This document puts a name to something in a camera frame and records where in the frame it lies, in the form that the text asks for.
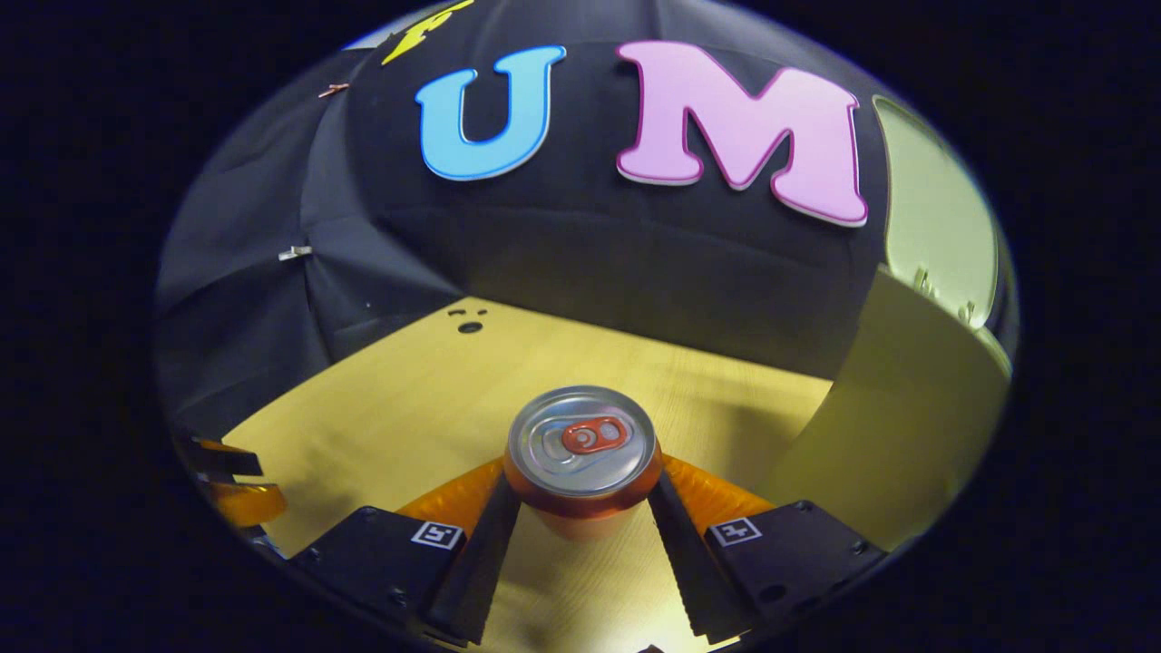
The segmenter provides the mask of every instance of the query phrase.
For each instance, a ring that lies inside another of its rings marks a hole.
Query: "can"
[[[632,399],[597,386],[532,400],[513,421],[504,454],[512,489],[569,539],[615,531],[661,472],[649,416]]]

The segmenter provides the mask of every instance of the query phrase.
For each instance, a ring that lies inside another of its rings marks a hole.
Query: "red pull tab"
[[[600,432],[600,428],[605,424],[612,424],[616,428],[615,438],[608,439]],[[597,417],[594,419],[577,422],[564,429],[561,443],[564,444],[564,449],[572,453],[596,453],[598,451],[616,449],[625,444],[625,440],[628,438],[629,433],[625,430],[625,424],[620,419],[616,417]]]

